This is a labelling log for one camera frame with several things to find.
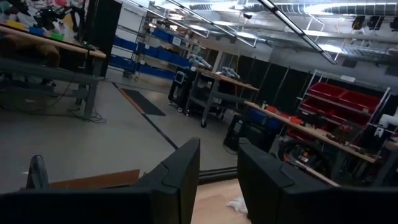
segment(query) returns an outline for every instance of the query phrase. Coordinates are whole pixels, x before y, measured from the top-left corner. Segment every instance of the exposed ductwork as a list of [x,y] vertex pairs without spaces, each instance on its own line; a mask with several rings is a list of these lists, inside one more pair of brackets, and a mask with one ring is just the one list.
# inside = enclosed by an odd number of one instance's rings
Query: exposed ductwork
[[[214,10],[212,3],[189,5],[191,10]],[[375,4],[305,4],[305,3],[275,3],[286,14],[354,14],[360,16],[397,16],[397,3]],[[242,11],[268,11],[262,4],[253,3],[244,6]]]

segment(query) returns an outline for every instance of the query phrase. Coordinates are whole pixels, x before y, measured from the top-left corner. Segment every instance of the red storage bin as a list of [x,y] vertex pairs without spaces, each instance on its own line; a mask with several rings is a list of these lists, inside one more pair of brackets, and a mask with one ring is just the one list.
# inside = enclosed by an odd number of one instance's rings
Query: red storage bin
[[337,101],[338,98],[347,90],[328,85],[326,83],[316,83],[308,89],[308,93],[322,97],[327,100]]
[[347,91],[340,96],[339,103],[361,110],[365,113],[373,113],[380,102],[380,98],[365,95],[356,91]]
[[358,114],[355,111],[350,111],[344,108],[335,109],[330,112],[329,116],[333,121],[343,123],[346,120],[365,126],[369,121],[369,116]]
[[292,139],[298,139],[298,140],[302,140],[302,141],[314,141],[315,139],[300,132],[297,131],[296,129],[289,129],[286,132],[286,135],[291,137]]
[[323,116],[327,116],[327,114],[335,107],[334,105],[318,100],[316,98],[307,98],[301,104],[301,107],[312,113],[320,113]]

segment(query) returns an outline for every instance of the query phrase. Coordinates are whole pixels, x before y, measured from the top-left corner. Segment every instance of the workbench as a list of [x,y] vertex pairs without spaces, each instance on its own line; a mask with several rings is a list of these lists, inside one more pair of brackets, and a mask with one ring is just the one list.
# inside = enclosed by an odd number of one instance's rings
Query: workbench
[[249,102],[249,101],[245,101],[244,103],[246,105],[254,108],[254,109],[257,109],[257,110],[263,112],[267,116],[270,116],[270,117],[273,117],[275,119],[278,119],[279,121],[281,121],[284,124],[290,126],[291,128],[295,128],[295,129],[297,129],[297,130],[299,130],[299,131],[301,131],[301,132],[303,132],[305,134],[313,136],[314,138],[320,140],[321,142],[327,143],[329,145],[335,146],[336,148],[340,149],[338,151],[338,155],[337,155],[336,161],[333,164],[333,170],[332,170],[332,174],[331,174],[332,179],[334,179],[338,175],[338,173],[340,171],[340,168],[343,165],[343,163],[344,163],[344,161],[345,161],[345,159],[346,159],[348,154],[354,155],[354,156],[362,159],[364,162],[368,162],[368,163],[371,163],[371,164],[374,164],[377,161],[377,159],[378,159],[377,156],[374,156],[374,155],[371,155],[371,154],[359,153],[353,147],[344,146],[344,145],[342,145],[342,144],[340,144],[340,143],[338,143],[336,141],[333,141],[333,140],[329,139],[326,135],[331,135],[332,136],[332,134],[327,132],[327,131],[324,131],[324,130],[321,130],[321,129],[314,129],[314,128],[311,128],[311,127],[305,127],[305,126],[301,126],[299,124],[292,123],[288,118],[285,118],[285,117],[283,117],[280,114],[273,113],[273,112],[270,112],[268,110],[262,109],[261,107],[259,107],[255,103],[252,103],[252,102]]
[[[214,79],[214,82],[210,88],[209,97],[206,101],[200,100],[195,96],[195,93],[198,89],[198,82],[200,80],[200,76],[202,76],[202,75],[206,76],[208,78]],[[235,95],[221,93],[218,91],[220,82],[228,82],[228,83],[234,84],[235,86],[240,86],[241,88],[246,88],[248,90],[252,90],[252,94],[249,97],[249,99],[244,99],[244,98],[241,98],[240,96],[237,96],[236,92],[235,92]],[[191,89],[189,97],[188,97],[187,104],[185,105],[185,111],[188,111],[189,106],[192,102],[204,107],[204,111],[203,111],[202,118],[201,118],[201,126],[203,128],[205,128],[207,126],[207,123],[206,123],[207,115],[208,115],[211,107],[233,109],[230,107],[221,106],[219,103],[214,102],[215,100],[225,100],[225,101],[230,101],[233,103],[244,103],[246,100],[252,100],[257,91],[259,91],[258,88],[254,88],[253,86],[251,86],[249,84],[234,80],[232,78],[228,78],[224,75],[216,74],[214,72],[211,72],[211,71],[208,71],[208,70],[205,70],[202,68],[198,68],[197,74],[195,77],[195,81],[193,82],[192,89]]]
[[78,52],[85,54],[87,62],[92,61],[92,74],[88,73],[77,73],[68,70],[62,70],[60,68],[48,68],[43,65],[38,65],[34,63],[20,62],[17,60],[10,60],[5,58],[0,58],[0,70],[10,73],[18,73],[25,77],[35,76],[41,78],[48,78],[51,80],[60,80],[69,83],[77,83],[79,87],[77,90],[71,90],[65,93],[54,93],[49,90],[33,89],[33,88],[21,88],[18,86],[8,85],[3,83],[2,88],[8,91],[24,91],[41,95],[57,95],[76,98],[78,100],[85,101],[85,119],[90,119],[93,108],[94,100],[96,95],[96,88],[99,82],[99,75],[101,73],[101,67],[103,60],[106,59],[106,54],[100,50],[91,49],[86,46],[82,46],[75,40],[55,40],[48,37],[38,36],[30,34],[25,30],[14,29],[12,27],[5,26],[0,23],[0,32],[5,34],[14,34],[26,39],[31,39],[35,41],[40,41],[46,44],[53,45],[62,49],[70,50],[73,52]]

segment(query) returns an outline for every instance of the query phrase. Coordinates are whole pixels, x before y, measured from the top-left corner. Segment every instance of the black floor mat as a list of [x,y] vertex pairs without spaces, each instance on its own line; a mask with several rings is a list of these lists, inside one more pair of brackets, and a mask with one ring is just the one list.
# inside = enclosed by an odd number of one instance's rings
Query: black floor mat
[[140,108],[145,114],[166,116],[158,107],[151,103],[141,93],[135,90],[122,89]]

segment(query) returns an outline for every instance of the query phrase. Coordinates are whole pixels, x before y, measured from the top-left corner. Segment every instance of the concrete floor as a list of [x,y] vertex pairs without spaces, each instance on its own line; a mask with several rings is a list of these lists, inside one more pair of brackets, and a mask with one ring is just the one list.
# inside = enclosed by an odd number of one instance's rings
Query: concrete floor
[[[191,137],[201,138],[201,170],[236,165],[236,156],[222,146],[228,125],[210,120],[208,127],[202,129],[198,118],[177,113],[167,103],[169,81],[141,76],[135,82],[122,79],[121,73],[114,70],[107,77],[107,82],[99,84],[96,97],[97,112],[107,119],[104,124],[0,110],[0,192],[25,185],[30,158],[36,154],[43,156],[49,179],[55,182],[133,169],[140,169],[142,174],[173,153],[174,148],[111,82],[140,91],[157,105],[166,116],[148,117],[177,146]],[[46,112],[67,114],[66,110],[74,107],[74,99],[65,98]]]

